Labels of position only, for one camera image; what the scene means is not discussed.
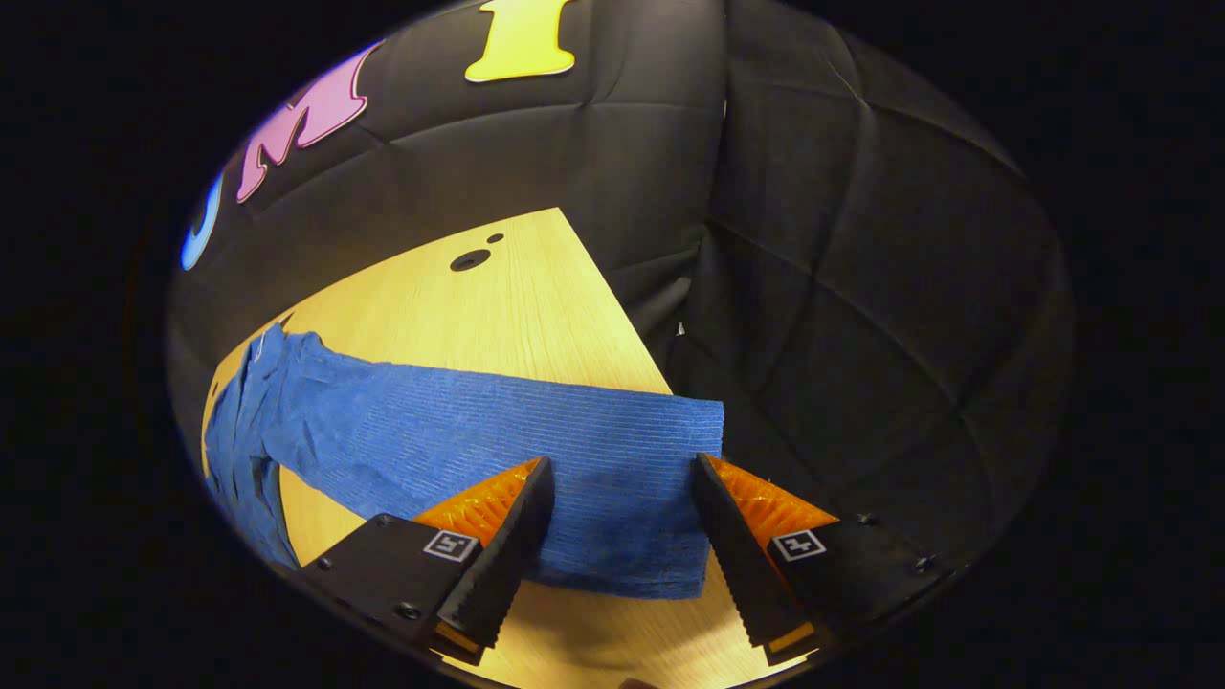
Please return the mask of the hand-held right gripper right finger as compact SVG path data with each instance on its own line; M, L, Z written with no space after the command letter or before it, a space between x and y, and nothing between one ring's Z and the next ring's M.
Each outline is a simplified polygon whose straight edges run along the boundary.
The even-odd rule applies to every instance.
M854 647L948 577L873 515L837 519L726 459L696 454L691 487L748 644L769 664Z

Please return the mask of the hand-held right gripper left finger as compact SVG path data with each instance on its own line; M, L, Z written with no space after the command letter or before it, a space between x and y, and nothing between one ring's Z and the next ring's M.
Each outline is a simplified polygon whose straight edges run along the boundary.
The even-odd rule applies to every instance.
M299 588L393 647L478 664L538 559L554 497L550 459L529 459L417 519L372 516L303 566Z

